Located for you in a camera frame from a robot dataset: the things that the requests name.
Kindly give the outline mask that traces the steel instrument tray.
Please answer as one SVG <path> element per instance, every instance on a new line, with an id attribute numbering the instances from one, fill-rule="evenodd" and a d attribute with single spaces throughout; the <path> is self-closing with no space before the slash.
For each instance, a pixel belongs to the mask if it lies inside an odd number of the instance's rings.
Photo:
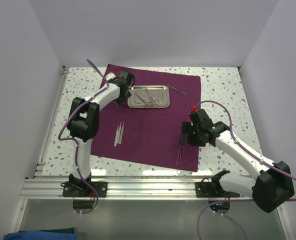
<path id="1" fill-rule="evenodd" d="M 148 109 L 164 109 L 170 106 L 170 92 L 169 88 L 165 85 L 135 85 L 129 92 L 131 97 L 127 100 L 127 105 L 133 109 L 146 109 L 136 103 L 134 103 L 134 91 L 146 87 L 150 95 L 155 99 L 159 100 L 159 105 L 157 107 L 148 108 Z"/>

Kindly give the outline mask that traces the long steel forceps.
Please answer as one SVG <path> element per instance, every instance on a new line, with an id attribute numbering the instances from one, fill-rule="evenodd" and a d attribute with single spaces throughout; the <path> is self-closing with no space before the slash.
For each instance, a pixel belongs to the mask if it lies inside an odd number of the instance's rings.
<path id="1" fill-rule="evenodd" d="M 183 145 L 181 144 L 180 147 L 179 147 L 179 151 L 178 151 L 178 155 L 177 155 L 177 160 L 176 160 L 176 165 L 177 166 L 181 165 L 182 153 L 183 153 Z"/>

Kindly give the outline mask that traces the purple cloth wrap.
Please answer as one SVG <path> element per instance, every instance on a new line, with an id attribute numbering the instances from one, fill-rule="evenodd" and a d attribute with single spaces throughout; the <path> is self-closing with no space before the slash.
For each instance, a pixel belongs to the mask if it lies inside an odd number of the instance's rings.
<path id="1" fill-rule="evenodd" d="M 181 165 L 176 165 L 182 122 L 190 121 L 190 111 L 201 101 L 201 78 L 167 72 L 134 69 L 109 64 L 106 73 L 119 75 L 128 71 L 135 85 L 173 85 L 186 95 L 171 89 L 167 108 L 129 108 L 108 104 L 99 115 L 98 133 L 92 141 L 91 154 L 133 163 L 196 172 L 197 147 L 182 147 Z M 116 130 L 124 122 L 121 144 L 114 146 Z"/>

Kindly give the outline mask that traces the thin steel forceps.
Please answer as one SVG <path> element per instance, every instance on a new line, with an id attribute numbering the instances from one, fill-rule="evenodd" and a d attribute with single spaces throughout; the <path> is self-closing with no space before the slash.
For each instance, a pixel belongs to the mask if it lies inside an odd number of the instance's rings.
<path id="1" fill-rule="evenodd" d="M 174 89 L 175 91 L 177 91 L 177 92 L 179 92 L 179 93 L 181 93 L 181 94 L 183 94 L 183 95 L 186 96 L 186 93 L 184 93 L 182 90 L 180 90 L 180 89 L 177 88 L 176 86 L 171 85 L 171 84 L 167 84 L 167 86 L 168 86 L 168 87 L 171 87 L 171 88 Z"/>

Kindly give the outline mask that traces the steel tweezers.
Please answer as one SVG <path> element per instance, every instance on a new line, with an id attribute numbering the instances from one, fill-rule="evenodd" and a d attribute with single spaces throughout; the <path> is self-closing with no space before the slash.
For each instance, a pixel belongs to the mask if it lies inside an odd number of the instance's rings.
<path id="1" fill-rule="evenodd" d="M 125 122 L 123 121 L 122 124 L 120 125 L 118 144 L 122 143 L 123 133 L 124 133 L 124 126 L 125 126 Z"/>
<path id="2" fill-rule="evenodd" d="M 114 146 L 116 147 L 118 144 L 119 144 L 119 135 L 120 135 L 120 132 L 121 132 L 121 126 L 122 126 L 122 123 L 120 122 L 120 124 L 117 126 L 117 129 L 116 129 L 116 134 L 115 134 L 115 139 L 114 139 Z"/>

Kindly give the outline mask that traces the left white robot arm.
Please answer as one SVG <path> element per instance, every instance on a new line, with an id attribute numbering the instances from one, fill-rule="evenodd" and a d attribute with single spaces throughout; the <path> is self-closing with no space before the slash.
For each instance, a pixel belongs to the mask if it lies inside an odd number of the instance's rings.
<path id="1" fill-rule="evenodd" d="M 74 171 L 68 182 L 83 197 L 95 190 L 91 184 L 90 154 L 92 140 L 99 130 L 100 111 L 111 102 L 121 105 L 130 98 L 129 89 L 135 76 L 123 70 L 118 76 L 110 72 L 104 80 L 104 85 L 91 96 L 73 99 L 67 122 L 67 129 L 76 145 Z"/>

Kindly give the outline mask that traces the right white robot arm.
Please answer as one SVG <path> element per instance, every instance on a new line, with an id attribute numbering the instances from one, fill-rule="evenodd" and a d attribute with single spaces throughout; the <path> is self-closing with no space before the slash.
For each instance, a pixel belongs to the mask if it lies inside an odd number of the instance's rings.
<path id="1" fill-rule="evenodd" d="M 289 177 L 290 167 L 280 161 L 275 163 L 255 150 L 245 150 L 242 141 L 231 136 L 231 128 L 225 123 L 214 123 L 205 110 L 191 112 L 190 121 L 181 124 L 180 145 L 205 147 L 206 144 L 223 151 L 240 164 L 248 176 L 232 175 L 221 170 L 209 180 L 195 183 L 198 198 L 228 198 L 241 195 L 252 198 L 266 213 L 294 196 L 293 180 Z"/>

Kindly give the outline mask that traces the steel scissors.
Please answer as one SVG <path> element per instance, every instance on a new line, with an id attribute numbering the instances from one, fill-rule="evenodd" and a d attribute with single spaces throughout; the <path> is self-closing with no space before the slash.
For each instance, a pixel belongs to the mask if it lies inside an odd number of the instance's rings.
<path id="1" fill-rule="evenodd" d="M 146 87 L 134 91 L 134 103 L 146 109 L 156 105 Z"/>

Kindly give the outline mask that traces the steel hemostat clamp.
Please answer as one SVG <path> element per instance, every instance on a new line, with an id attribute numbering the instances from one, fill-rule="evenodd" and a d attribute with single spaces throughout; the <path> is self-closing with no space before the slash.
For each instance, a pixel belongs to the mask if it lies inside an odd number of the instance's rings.
<path id="1" fill-rule="evenodd" d="M 150 108 L 156 108 L 156 107 L 159 105 L 160 101 L 159 101 L 158 99 L 154 99 L 154 98 L 151 96 L 151 94 L 150 94 L 150 92 L 148 91 L 147 88 L 145 88 L 145 91 L 146 91 L 146 93 L 147 93 L 148 100 L 149 100 L 149 102 L 148 102 L 148 106 L 149 106 Z"/>

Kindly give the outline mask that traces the green cloth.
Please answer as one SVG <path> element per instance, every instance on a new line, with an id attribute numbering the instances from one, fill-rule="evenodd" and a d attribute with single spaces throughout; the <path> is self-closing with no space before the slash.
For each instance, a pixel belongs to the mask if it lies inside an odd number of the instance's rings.
<path id="1" fill-rule="evenodd" d="M 44 229 L 44 230 L 40 230 L 40 232 L 60 233 L 60 234 L 75 234 L 76 233 L 74 227 L 59 228 L 59 229 Z"/>

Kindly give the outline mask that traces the blue cloth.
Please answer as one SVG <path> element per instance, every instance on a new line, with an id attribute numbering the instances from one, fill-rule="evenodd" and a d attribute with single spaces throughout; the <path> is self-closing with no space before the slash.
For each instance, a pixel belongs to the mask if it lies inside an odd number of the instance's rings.
<path id="1" fill-rule="evenodd" d="M 72 233 L 58 233 L 27 230 L 16 233 L 9 233 L 3 240 L 76 240 L 77 235 Z"/>

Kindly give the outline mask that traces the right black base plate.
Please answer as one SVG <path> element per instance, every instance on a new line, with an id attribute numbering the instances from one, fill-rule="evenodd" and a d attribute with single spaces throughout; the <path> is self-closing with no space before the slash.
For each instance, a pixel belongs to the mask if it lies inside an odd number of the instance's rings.
<path id="1" fill-rule="evenodd" d="M 203 178 L 201 181 L 195 182 L 195 195 L 197 198 L 239 198 L 241 195 L 235 192 L 223 190 L 219 183 L 209 181 Z"/>

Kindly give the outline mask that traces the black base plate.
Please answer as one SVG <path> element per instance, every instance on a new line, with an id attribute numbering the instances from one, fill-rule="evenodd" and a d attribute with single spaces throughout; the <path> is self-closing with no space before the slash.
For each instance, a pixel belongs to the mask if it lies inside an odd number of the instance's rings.
<path id="1" fill-rule="evenodd" d="M 90 185 L 96 190 L 96 196 L 99 198 L 105 198 L 108 191 L 108 183 L 104 181 L 95 181 L 91 182 Z M 93 197 L 94 192 L 88 186 L 80 188 L 77 186 L 71 185 L 68 181 L 60 184 L 63 187 L 62 196 L 68 198 L 86 198 Z"/>
<path id="2" fill-rule="evenodd" d="M 203 178 L 201 181 L 195 182 L 195 195 L 197 198 L 239 198 L 241 195 L 235 192 L 223 190 L 219 183 L 209 181 Z"/>

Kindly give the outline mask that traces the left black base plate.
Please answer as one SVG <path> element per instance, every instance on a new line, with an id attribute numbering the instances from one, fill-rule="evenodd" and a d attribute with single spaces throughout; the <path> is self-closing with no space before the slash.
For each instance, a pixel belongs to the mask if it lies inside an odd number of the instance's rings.
<path id="1" fill-rule="evenodd" d="M 104 181 L 95 181 L 91 182 L 90 185 L 96 190 L 96 196 L 99 198 L 105 198 L 108 191 L 108 183 Z M 62 196 L 68 198 L 86 198 L 93 197 L 94 192 L 88 186 L 80 188 L 77 186 L 71 185 L 68 181 L 60 184 L 63 187 Z"/>

